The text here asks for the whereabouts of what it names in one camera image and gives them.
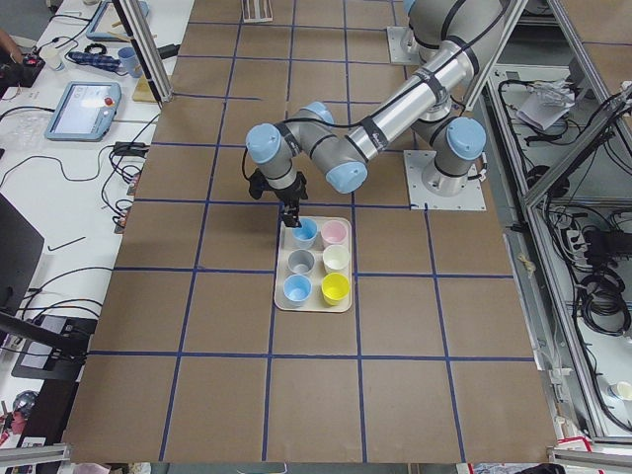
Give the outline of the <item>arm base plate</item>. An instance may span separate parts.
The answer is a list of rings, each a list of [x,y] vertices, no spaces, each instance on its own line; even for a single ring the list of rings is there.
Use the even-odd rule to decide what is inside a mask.
[[[391,26],[386,29],[390,62],[396,65],[421,65],[424,63],[420,47],[410,27]]]
[[[467,175],[447,177],[436,168],[434,151],[405,150],[404,168],[413,210],[487,210],[482,191],[484,179],[474,162]]]

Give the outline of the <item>person forearm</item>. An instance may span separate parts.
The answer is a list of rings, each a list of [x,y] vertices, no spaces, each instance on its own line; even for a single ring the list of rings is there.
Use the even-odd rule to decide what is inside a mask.
[[[15,41],[3,29],[0,29],[1,61],[22,63],[23,55]]]

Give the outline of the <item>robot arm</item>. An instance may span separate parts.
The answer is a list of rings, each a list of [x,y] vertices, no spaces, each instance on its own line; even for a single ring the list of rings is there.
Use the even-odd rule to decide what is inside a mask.
[[[248,177],[249,194],[258,199],[272,192],[283,204],[281,218],[300,226],[299,208],[307,197],[307,180],[292,160],[305,153],[340,194],[357,190],[367,178],[367,165],[405,131],[424,138],[438,133],[442,149],[437,170],[448,178],[467,174],[483,140],[468,140],[454,128],[479,132],[465,118],[452,118],[450,92],[479,78],[503,35],[507,1],[407,1],[404,10],[418,48],[421,66],[374,112],[334,133],[328,108],[313,102],[277,123],[261,123],[246,136],[244,155],[256,166]]]

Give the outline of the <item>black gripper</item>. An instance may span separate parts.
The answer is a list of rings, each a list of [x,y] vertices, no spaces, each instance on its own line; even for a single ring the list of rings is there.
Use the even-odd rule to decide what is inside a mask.
[[[308,199],[307,180],[302,172],[298,172],[291,185],[274,190],[276,197],[283,202],[281,220],[287,228],[300,228],[299,207],[303,199]]]

